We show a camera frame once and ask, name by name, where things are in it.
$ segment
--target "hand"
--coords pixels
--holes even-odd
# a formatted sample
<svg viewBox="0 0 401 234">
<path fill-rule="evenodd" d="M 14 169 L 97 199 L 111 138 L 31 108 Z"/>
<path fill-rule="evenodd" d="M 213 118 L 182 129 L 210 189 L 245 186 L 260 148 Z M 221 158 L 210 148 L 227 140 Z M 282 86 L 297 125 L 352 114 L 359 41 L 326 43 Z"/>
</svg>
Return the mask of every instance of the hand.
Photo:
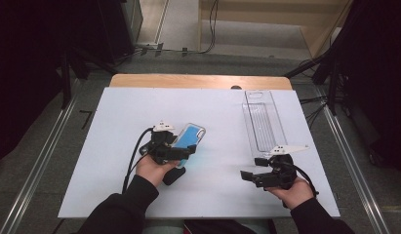
<svg viewBox="0 0 401 234">
<path fill-rule="evenodd" d="M 300 177 L 295 179 L 294 184 L 289 190 L 280 187 L 266 187 L 265 189 L 282 200 L 291 210 L 313 198 L 309 184 Z"/>
<path fill-rule="evenodd" d="M 180 161 L 169 161 L 164 165 L 158 165 L 151 156 L 146 155 L 137 164 L 136 175 L 150 181 L 154 186 L 160 185 L 164 175 L 173 169 Z"/>
</svg>

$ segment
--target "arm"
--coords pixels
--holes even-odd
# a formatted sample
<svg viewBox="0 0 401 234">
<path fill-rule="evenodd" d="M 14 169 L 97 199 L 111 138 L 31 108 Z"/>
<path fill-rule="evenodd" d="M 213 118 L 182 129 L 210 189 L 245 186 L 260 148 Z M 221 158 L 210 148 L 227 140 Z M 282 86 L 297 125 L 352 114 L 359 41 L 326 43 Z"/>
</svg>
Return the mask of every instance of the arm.
<svg viewBox="0 0 401 234">
<path fill-rule="evenodd" d="M 157 165 L 151 157 L 142 158 L 126 193 L 112 194 L 100 203 L 78 233 L 141 233 L 145 211 L 159 194 L 156 186 L 177 163 Z"/>
<path fill-rule="evenodd" d="M 267 187 L 267 191 L 284 201 L 298 231 L 303 233 L 354 233 L 345 222 L 333 219 L 313 197 L 307 182 L 297 177 L 289 190 Z"/>
</svg>

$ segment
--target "white tabletop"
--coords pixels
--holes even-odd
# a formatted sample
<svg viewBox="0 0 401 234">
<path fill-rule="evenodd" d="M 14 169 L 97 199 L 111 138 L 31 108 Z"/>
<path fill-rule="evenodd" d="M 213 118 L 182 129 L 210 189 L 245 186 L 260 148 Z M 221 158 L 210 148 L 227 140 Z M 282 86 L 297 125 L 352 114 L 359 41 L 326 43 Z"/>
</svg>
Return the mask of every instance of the white tabletop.
<svg viewBox="0 0 401 234">
<path fill-rule="evenodd" d="M 296 93 L 271 92 L 288 144 L 310 147 L 292 154 L 295 164 L 311 177 L 326 211 L 340 216 Z M 175 135 L 186 123 L 207 133 L 185 164 L 186 173 L 158 187 L 147 218 L 290 216 L 276 197 L 240 177 L 240 171 L 271 171 L 254 165 L 243 102 L 240 90 L 105 88 L 59 217 L 87 217 L 110 194 L 120 193 L 140 134 L 161 120 L 176 127 Z M 141 144 L 148 140 L 149 134 Z"/>
</svg>

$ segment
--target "black sleeve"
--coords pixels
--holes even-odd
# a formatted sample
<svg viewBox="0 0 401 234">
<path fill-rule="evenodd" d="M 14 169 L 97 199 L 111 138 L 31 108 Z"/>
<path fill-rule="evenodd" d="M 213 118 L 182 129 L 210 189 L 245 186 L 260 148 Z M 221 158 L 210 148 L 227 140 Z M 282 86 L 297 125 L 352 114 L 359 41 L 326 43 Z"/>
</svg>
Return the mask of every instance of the black sleeve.
<svg viewBox="0 0 401 234">
<path fill-rule="evenodd" d="M 157 198 L 155 186 L 135 175 L 125 194 L 112 194 L 85 220 L 78 233 L 141 233 L 145 211 Z"/>
<path fill-rule="evenodd" d="M 333 219 L 315 199 L 309 199 L 291 211 L 300 234 L 307 233 L 354 233 L 342 220 Z"/>
</svg>

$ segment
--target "person's left hand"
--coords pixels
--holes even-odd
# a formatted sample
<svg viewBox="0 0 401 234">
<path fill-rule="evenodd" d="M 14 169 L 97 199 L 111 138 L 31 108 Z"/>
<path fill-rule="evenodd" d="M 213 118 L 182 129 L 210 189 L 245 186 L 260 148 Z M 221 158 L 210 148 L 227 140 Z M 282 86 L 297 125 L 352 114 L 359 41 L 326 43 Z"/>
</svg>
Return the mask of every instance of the person's left hand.
<svg viewBox="0 0 401 234">
<path fill-rule="evenodd" d="M 137 164 L 136 175 L 150 181 L 154 186 L 160 185 L 166 172 L 174 168 L 180 161 L 169 161 L 164 165 L 158 165 L 150 155 L 144 156 Z"/>
</svg>

